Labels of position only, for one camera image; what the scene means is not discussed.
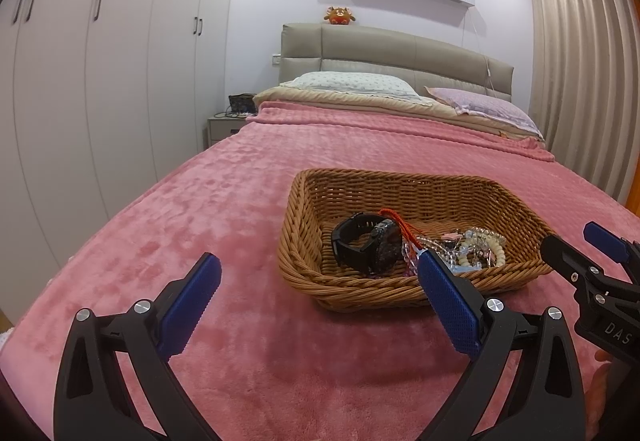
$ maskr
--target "bed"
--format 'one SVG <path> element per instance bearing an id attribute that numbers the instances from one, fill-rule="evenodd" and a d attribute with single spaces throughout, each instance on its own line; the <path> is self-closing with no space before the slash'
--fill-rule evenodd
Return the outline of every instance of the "bed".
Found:
<path id="1" fill-rule="evenodd" d="M 487 65 L 495 90 L 485 90 Z M 290 24 L 281 81 L 304 72 L 383 72 L 411 85 L 453 86 L 509 99 L 513 68 L 434 40 L 372 28 Z M 414 151 L 411 160 L 399 150 Z M 194 157 L 131 203 L 47 285 L 0 351 L 0 371 L 31 418 L 52 437 L 56 373 L 78 309 L 124 312 L 181 278 L 204 251 L 222 261 L 222 284 L 172 369 L 225 441 L 415 439 L 467 358 L 429 309 L 348 315 L 319 308 L 277 270 L 290 184 L 316 167 L 491 178 L 520 196 L 565 240 L 625 278 L 582 239 L 591 220 L 640 236 L 640 220 L 530 140 L 448 122 L 264 99 L 239 134 Z M 572 288 L 552 273 L 516 293 L 512 309 L 562 308 L 577 318 Z M 584 384 L 598 364 L 574 335 Z M 123 371 L 141 416 L 159 429 L 130 365 Z M 500 409 L 515 360 L 481 427 Z"/>

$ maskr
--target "stuffed toy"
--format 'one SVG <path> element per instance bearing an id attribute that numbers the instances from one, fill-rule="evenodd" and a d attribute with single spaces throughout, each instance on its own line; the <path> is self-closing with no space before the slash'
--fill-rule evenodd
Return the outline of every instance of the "stuffed toy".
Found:
<path id="1" fill-rule="evenodd" d="M 351 13 L 351 9 L 348 7 L 334 7 L 331 6 L 326 10 L 325 20 L 329 21 L 329 24 L 346 26 L 351 20 L 355 21 L 356 17 Z"/>

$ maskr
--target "red cord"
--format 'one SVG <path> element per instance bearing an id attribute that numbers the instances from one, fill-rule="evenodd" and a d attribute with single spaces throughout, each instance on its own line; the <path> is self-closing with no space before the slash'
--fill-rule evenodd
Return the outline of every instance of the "red cord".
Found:
<path id="1" fill-rule="evenodd" d="M 423 233 L 420 230 L 418 230 L 418 228 L 416 228 L 414 225 L 411 225 L 410 223 L 406 222 L 402 217 L 400 217 L 398 212 L 392 210 L 391 208 L 382 208 L 378 212 L 378 214 L 382 215 L 383 217 L 390 218 L 392 221 L 395 221 L 398 227 L 400 228 L 402 236 L 405 238 L 405 240 L 414 244 L 415 247 L 417 247 L 418 249 L 422 249 L 422 244 L 420 244 L 418 239 L 415 238 L 415 235 L 412 233 L 411 230 L 413 229 L 417 231 L 420 235 L 423 235 Z"/>

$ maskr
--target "wicker basket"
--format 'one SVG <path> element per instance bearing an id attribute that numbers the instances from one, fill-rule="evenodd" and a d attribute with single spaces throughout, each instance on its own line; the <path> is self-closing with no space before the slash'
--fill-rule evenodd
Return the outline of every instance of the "wicker basket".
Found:
<path id="1" fill-rule="evenodd" d="M 483 294 L 523 287 L 551 271 L 540 259 L 540 241 L 554 233 L 520 199 L 495 181 L 473 176 L 431 176 L 315 169 L 294 179 L 278 261 L 295 289 L 335 311 L 428 305 L 416 277 L 399 262 L 389 277 L 370 279 L 336 264 L 335 226 L 356 212 L 392 208 L 431 238 L 460 228 L 483 227 L 507 238 L 507 264 L 465 273 Z"/>

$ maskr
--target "blue gripper pad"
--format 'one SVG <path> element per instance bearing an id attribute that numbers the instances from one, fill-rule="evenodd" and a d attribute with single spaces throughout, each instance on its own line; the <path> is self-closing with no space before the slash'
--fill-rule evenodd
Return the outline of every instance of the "blue gripper pad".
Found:
<path id="1" fill-rule="evenodd" d="M 626 244 L 601 225 L 591 221 L 585 225 L 583 235 L 585 241 L 597 247 L 612 261 L 624 264 L 629 260 Z"/>
<path id="2" fill-rule="evenodd" d="M 436 253 L 427 250 L 418 259 L 418 281 L 459 353 L 474 360 L 482 348 L 480 324 L 462 295 L 444 272 Z"/>
<path id="3" fill-rule="evenodd" d="M 184 350 L 221 279 L 222 266 L 219 259 L 211 254 L 195 273 L 190 273 L 189 280 L 158 324 L 160 341 L 157 350 L 164 361 Z"/>

